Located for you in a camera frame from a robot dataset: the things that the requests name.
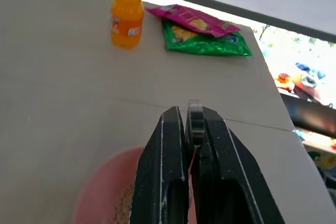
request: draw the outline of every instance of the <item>pink snack bag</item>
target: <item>pink snack bag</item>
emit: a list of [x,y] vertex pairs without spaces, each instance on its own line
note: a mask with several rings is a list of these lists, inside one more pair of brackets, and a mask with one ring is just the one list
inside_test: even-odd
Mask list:
[[170,19],[195,33],[211,34],[216,38],[240,31],[238,27],[228,22],[181,5],[166,5],[146,10],[155,16]]

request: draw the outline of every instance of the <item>orange soda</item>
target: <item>orange soda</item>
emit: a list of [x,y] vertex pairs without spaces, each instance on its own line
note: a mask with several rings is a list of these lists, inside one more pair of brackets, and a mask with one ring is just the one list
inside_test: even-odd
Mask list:
[[111,38],[116,46],[131,49],[141,37],[144,8],[141,0],[114,0],[111,6]]

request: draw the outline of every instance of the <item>plastic bottle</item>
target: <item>plastic bottle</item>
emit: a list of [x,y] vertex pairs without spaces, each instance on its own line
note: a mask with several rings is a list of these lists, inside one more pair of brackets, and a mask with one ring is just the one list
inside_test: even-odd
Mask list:
[[114,0],[111,6],[111,38],[116,46],[130,49],[141,37],[144,8],[141,0]]

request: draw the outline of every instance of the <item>green snack bag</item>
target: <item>green snack bag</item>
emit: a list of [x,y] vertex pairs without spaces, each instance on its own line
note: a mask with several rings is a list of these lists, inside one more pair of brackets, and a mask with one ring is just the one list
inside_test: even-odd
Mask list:
[[194,33],[168,19],[162,20],[162,28],[167,50],[195,55],[251,55],[245,39],[239,32],[215,38]]

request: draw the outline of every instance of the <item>chip bag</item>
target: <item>chip bag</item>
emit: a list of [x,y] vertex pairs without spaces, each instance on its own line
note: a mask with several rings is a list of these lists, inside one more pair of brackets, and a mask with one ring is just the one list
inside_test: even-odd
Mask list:
[[179,25],[199,34],[211,34],[216,38],[240,31],[228,22],[209,14],[181,5],[167,5],[146,9],[151,14],[172,20]]
[[239,32],[214,38],[194,33],[167,19],[162,20],[162,28],[167,50],[195,55],[251,55],[245,39]]

